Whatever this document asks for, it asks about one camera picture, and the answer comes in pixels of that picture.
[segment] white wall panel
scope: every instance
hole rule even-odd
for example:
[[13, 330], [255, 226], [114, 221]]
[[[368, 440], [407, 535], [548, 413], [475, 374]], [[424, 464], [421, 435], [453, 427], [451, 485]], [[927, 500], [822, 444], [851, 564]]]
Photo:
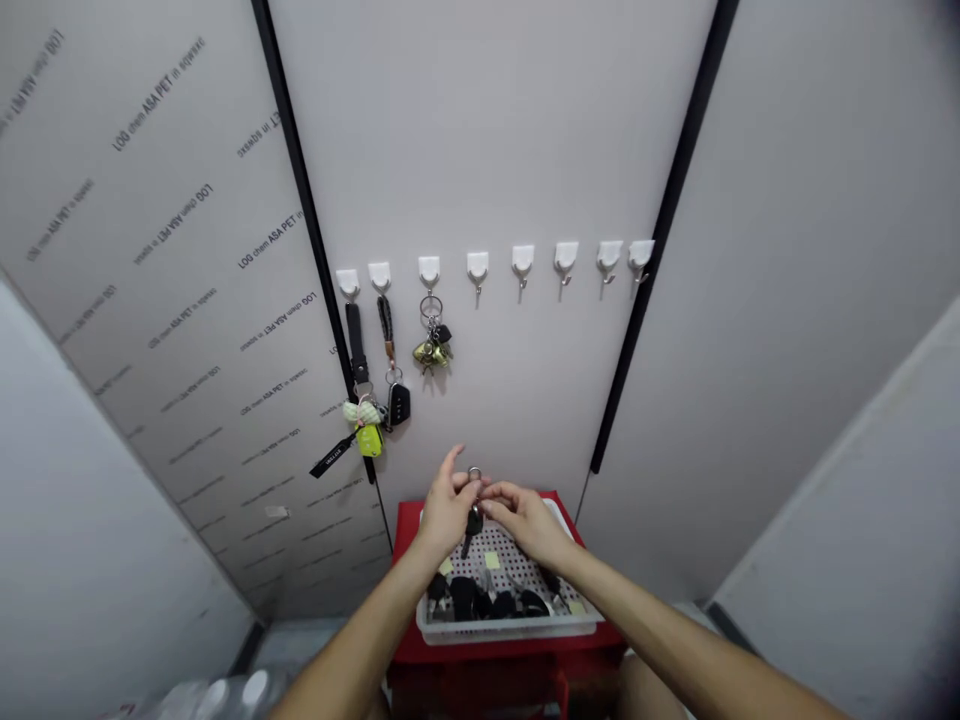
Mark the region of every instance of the white wall panel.
[[852, 717], [956, 710], [960, 300], [717, 592], [763, 656]]
[[307, 472], [345, 392], [249, 3], [4, 6], [0, 98], [12, 282], [255, 606], [342, 610], [389, 546]]
[[254, 617], [0, 276], [0, 715], [230, 670]]
[[[356, 268], [366, 354], [387, 368], [367, 263], [389, 261], [413, 418], [377, 461], [388, 506], [449, 447], [576, 509], [631, 308], [601, 299], [598, 242], [650, 236], [713, 3], [270, 3], [333, 269]], [[554, 244], [574, 238], [558, 298]], [[535, 244], [518, 304], [511, 247]], [[468, 252], [490, 253], [479, 307]], [[417, 257], [439, 255], [449, 372], [421, 377]]]
[[740, 3], [579, 521], [669, 600], [716, 590], [960, 290], [951, 13]]

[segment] adhesive hook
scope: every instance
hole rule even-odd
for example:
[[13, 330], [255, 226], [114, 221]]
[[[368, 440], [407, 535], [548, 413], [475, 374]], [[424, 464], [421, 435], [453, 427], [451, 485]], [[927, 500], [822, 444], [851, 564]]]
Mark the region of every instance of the adhesive hook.
[[360, 294], [360, 278], [356, 270], [337, 270], [337, 285], [350, 302]]
[[580, 243], [576, 240], [557, 243], [556, 254], [553, 258], [553, 267], [560, 273], [561, 289], [569, 285], [573, 279], [570, 271], [573, 269], [573, 264], [577, 261], [577, 250], [579, 248]]
[[597, 251], [597, 267], [603, 274], [604, 285], [609, 285], [617, 278], [612, 270], [620, 260], [622, 247], [623, 240], [605, 240], [600, 243], [600, 249]]
[[426, 285], [427, 294], [433, 295], [433, 287], [440, 280], [440, 258], [436, 255], [421, 256], [419, 263], [420, 282]]
[[467, 276], [477, 287], [477, 306], [480, 306], [480, 285], [487, 278], [490, 253], [467, 253]]
[[523, 291], [527, 287], [527, 275], [533, 269], [533, 245], [514, 245], [513, 246], [513, 274], [520, 281], [520, 298], [517, 302], [523, 301]]
[[383, 295], [390, 288], [390, 263], [368, 263], [367, 272], [370, 273], [370, 283], [377, 292]]
[[649, 274], [644, 274], [643, 269], [650, 262], [653, 255], [653, 240], [634, 240], [630, 243], [630, 249], [627, 252], [627, 264], [633, 271], [633, 283], [636, 289], [646, 281]]

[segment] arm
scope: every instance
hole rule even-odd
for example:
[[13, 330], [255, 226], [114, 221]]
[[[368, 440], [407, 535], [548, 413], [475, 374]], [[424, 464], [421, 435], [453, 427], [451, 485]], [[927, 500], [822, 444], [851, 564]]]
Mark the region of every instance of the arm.
[[480, 481], [468, 485], [466, 473], [453, 472], [462, 450], [463, 445], [453, 448], [440, 466], [413, 544], [300, 673], [271, 714], [272, 720], [359, 720], [366, 715], [420, 596], [463, 537], [467, 513], [481, 490]]
[[527, 555], [589, 598], [701, 720], [846, 717], [597, 560], [563, 532], [533, 490], [497, 483], [482, 497], [484, 514], [503, 525]]

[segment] white plastic basket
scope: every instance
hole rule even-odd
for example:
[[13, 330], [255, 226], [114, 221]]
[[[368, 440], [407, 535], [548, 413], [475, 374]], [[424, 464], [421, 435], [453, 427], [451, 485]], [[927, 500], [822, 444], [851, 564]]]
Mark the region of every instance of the white plastic basket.
[[[557, 504], [548, 498], [544, 503], [557, 518], [564, 532], [570, 537], [570, 528], [560, 513]], [[453, 563], [453, 572], [447, 579], [458, 575], [480, 580], [481, 569], [485, 566], [487, 552], [495, 552], [500, 560], [500, 569], [491, 570], [493, 584], [497, 592], [513, 590], [513, 585], [506, 573], [520, 584], [538, 593], [544, 601], [550, 604], [550, 591], [540, 577], [536, 564], [527, 558], [517, 548], [510, 533], [489, 518], [484, 518], [483, 530], [470, 543], [470, 552], [464, 560], [460, 559], [462, 543], [456, 547], [450, 556]], [[427, 596], [424, 593], [417, 603], [417, 627], [423, 633], [423, 641], [427, 645], [460, 645], [463, 643], [495, 642], [502, 640], [531, 640], [541, 638], [571, 637], [574, 635], [592, 635], [597, 631], [597, 623], [603, 621], [603, 616], [580, 593], [573, 589], [565, 580], [560, 580], [560, 593], [567, 604], [580, 603], [585, 614], [571, 615], [567, 610], [557, 610], [556, 614], [539, 618], [514, 618], [507, 620], [472, 620], [470, 622], [453, 622], [433, 620], [428, 617]]]

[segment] forearm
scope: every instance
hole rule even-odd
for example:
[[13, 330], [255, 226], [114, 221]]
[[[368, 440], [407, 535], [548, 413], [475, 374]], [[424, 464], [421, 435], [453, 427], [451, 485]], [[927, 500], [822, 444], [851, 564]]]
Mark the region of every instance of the forearm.
[[844, 717], [583, 548], [572, 547], [558, 572], [620, 629], [637, 655], [701, 720]]
[[272, 720], [362, 718], [443, 558], [417, 541], [307, 666]]

